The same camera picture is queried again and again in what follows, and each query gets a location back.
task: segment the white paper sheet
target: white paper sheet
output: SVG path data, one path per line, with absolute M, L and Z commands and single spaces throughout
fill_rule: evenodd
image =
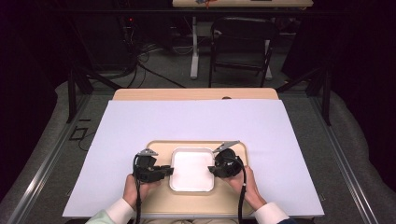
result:
M 122 196 L 134 155 L 153 140 L 240 140 L 262 196 L 289 216 L 322 216 L 280 100 L 110 101 L 64 217 L 92 217 Z

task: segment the floor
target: floor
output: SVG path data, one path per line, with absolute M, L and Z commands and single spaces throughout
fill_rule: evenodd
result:
M 292 42 L 292 35 L 276 41 L 270 63 L 272 80 L 265 87 L 276 88 L 287 81 L 281 66 Z M 144 66 L 187 88 L 206 88 L 208 47 L 200 47 L 199 76 L 190 79 L 191 53 L 153 49 L 140 56 Z M 113 77 L 114 73 L 104 74 Z M 129 88 L 177 88 L 175 84 L 138 68 L 134 73 L 112 79 Z M 254 76 L 241 78 L 234 71 L 221 70 L 214 88 L 251 87 Z M 79 111 L 72 123 L 68 116 L 67 85 L 57 88 L 58 104 L 47 129 L 26 164 L 19 179 L 0 204 L 0 223 L 65 223 L 64 206 L 84 162 L 94 131 L 111 99 L 113 90 L 92 80 L 95 92 L 78 95 Z M 319 114 L 320 98 L 308 98 L 305 83 L 279 95 L 304 154 L 308 170 L 325 211 L 315 222 L 327 223 L 396 223 L 396 196 L 380 181 L 368 162 L 367 146 L 359 124 L 347 111 L 342 99 L 332 93 L 331 122 L 325 125 Z M 87 128 L 92 135 L 83 141 L 69 139 L 75 127 Z

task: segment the black curtain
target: black curtain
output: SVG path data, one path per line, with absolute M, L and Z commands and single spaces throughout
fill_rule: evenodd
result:
M 361 126 L 370 162 L 396 191 L 396 7 L 390 1 L 319 0 L 315 8 L 351 9 L 357 14 L 351 19 L 303 20 L 282 71 L 297 78 L 331 56 L 332 90 Z M 345 41 L 334 44 L 349 21 L 353 22 L 341 33 Z
M 35 1 L 0 3 L 0 40 L 2 200 L 46 128 L 68 69 Z

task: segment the person's arm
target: person's arm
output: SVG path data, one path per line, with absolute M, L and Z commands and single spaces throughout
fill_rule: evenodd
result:
M 245 201 L 247 201 L 247 203 L 254 209 L 257 222 L 259 224 L 296 223 L 275 203 L 268 203 L 264 200 L 257 189 L 253 170 L 249 166 L 245 166 L 245 171 L 247 173 L 247 191 L 245 193 Z M 237 193 L 241 193 L 242 185 L 244 183 L 244 174 L 242 171 L 236 176 L 223 178 L 223 180 Z
M 140 184 L 140 198 L 143 200 L 149 194 L 149 190 L 161 185 L 160 181 L 154 183 Z M 121 199 L 117 200 L 106 210 L 102 210 L 95 216 L 90 218 L 87 223 L 109 223 L 123 224 L 127 223 L 134 215 L 134 206 L 136 205 L 137 191 L 134 183 L 134 177 L 127 175 L 125 180 L 125 188 Z

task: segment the desk leg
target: desk leg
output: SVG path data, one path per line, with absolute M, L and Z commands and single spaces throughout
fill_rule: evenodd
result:
M 265 40 L 265 51 L 268 50 L 268 47 L 270 45 L 270 41 L 269 40 Z M 268 65 L 268 69 L 267 69 L 267 74 L 265 74 L 265 80 L 272 80 L 272 73 L 271 73 L 271 69 L 270 66 Z
M 198 78 L 198 41 L 197 41 L 197 19 L 192 17 L 192 61 L 191 61 L 191 79 Z

